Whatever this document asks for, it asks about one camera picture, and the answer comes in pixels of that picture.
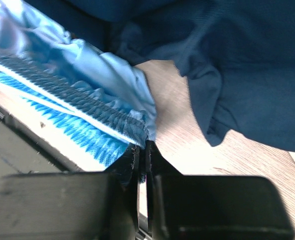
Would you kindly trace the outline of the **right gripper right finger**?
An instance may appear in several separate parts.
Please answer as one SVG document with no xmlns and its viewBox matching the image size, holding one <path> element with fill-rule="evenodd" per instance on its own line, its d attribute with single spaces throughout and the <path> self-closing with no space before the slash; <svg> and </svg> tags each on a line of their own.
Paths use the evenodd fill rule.
<svg viewBox="0 0 295 240">
<path fill-rule="evenodd" d="M 262 176 L 184 175 L 145 149 L 148 229 L 155 240 L 292 240 L 275 185 Z"/>
</svg>

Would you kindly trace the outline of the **light blue shorts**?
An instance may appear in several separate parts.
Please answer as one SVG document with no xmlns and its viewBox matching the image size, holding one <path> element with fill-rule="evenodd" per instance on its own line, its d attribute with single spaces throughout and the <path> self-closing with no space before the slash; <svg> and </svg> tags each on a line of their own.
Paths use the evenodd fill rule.
<svg viewBox="0 0 295 240">
<path fill-rule="evenodd" d="M 144 73 L 22 0 L 0 0 L 0 91 L 8 109 L 77 167 L 101 171 L 155 140 Z"/>
</svg>

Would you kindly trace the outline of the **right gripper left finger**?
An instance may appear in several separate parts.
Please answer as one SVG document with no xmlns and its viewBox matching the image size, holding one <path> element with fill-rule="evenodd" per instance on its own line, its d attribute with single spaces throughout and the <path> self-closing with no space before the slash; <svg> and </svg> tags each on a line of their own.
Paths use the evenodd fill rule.
<svg viewBox="0 0 295 240">
<path fill-rule="evenodd" d="M 104 171 L 0 178 L 0 240 L 133 240 L 140 148 Z"/>
</svg>

